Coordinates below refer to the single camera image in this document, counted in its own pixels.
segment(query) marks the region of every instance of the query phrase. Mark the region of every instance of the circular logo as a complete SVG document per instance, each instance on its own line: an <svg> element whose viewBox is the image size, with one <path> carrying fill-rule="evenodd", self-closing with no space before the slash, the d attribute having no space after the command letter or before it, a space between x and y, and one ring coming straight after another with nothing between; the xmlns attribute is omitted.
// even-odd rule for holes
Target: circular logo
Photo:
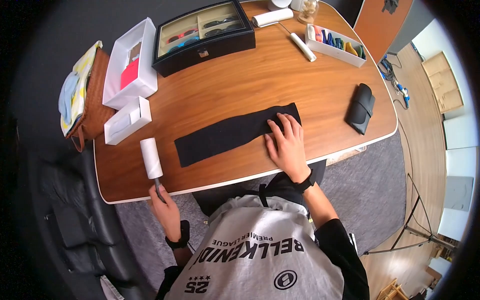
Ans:
<svg viewBox="0 0 480 300"><path fill-rule="evenodd" d="M297 283L297 273L293 270L280 272L273 281L274 286L281 290L291 288L295 283Z"/></svg>

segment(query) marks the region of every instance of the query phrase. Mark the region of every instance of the rug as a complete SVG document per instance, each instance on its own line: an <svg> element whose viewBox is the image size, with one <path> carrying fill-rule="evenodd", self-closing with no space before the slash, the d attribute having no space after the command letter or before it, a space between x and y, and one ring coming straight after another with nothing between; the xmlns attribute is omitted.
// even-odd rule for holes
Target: rug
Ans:
<svg viewBox="0 0 480 300"><path fill-rule="evenodd" d="M273 176L239 185L257 190ZM346 231L355 234L359 256L378 246L403 226L405 219L405 165L399 133L369 145L368 151L327 166L321 188ZM197 249L208 229L204 223L207 218L191 193L172 198L181 219L190 222L190 243ZM145 201L116 204L115 208L149 284L158 288L163 270L176 264L161 225Z"/></svg>

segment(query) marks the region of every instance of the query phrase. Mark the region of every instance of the glass jar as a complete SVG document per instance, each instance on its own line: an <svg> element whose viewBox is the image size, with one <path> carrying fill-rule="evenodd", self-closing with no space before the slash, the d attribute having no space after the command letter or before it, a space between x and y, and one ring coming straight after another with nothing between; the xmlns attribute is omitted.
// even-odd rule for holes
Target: glass jar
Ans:
<svg viewBox="0 0 480 300"><path fill-rule="evenodd" d="M300 6L298 21L302 24L313 24L318 13L317 0L305 0Z"/></svg>

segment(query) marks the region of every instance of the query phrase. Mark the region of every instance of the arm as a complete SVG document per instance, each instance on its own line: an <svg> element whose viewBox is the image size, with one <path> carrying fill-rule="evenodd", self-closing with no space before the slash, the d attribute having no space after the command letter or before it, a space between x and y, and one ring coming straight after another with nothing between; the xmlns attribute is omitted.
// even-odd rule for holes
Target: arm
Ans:
<svg viewBox="0 0 480 300"><path fill-rule="evenodd" d="M266 134L265 142L268 153L273 162L290 177L292 182L301 183L310 175L303 148L303 128L290 115L279 113L277 116L282 121L285 134L280 131L275 122L267 121L278 146L277 150L273 139ZM317 183L307 188L303 197L316 228L331 219L338 219L335 209Z"/></svg>
<svg viewBox="0 0 480 300"><path fill-rule="evenodd" d="M310 175L303 148L303 129L290 115L277 114L282 121L284 134L275 122L268 120L278 150L269 135L265 135L268 153L273 162L282 169L292 182L303 182ZM345 280L344 299L368 299L367 274L350 243L347 232L338 219L335 209L317 183L303 193L315 227L315 237L320 249L330 261L342 270Z"/></svg>
<svg viewBox="0 0 480 300"><path fill-rule="evenodd" d="M165 231L165 236L172 242L178 242L181 237L180 211L163 185L160 185L158 190L163 199L165 199L165 203L158 198L155 191L155 185L153 185L148 190L148 193L150 194L150 200L147 200L148 205L154 216L162 225L163 230ZM163 299L165 294L170 291L171 286L182 272L183 267L186 266L187 262L192 257L192 252L187 246L185 248L174 249L173 256L175 257L177 265L165 269L165 279L158 290L157 299Z"/></svg>

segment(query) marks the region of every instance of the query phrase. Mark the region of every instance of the gray t-shirt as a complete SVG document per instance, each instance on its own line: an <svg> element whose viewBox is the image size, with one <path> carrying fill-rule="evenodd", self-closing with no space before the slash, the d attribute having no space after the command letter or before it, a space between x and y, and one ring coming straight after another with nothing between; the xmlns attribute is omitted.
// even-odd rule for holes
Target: gray t-shirt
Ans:
<svg viewBox="0 0 480 300"><path fill-rule="evenodd" d="M306 209L279 197L267 203L246 195L222 205L165 299L351 299L341 267L315 242Z"/></svg>

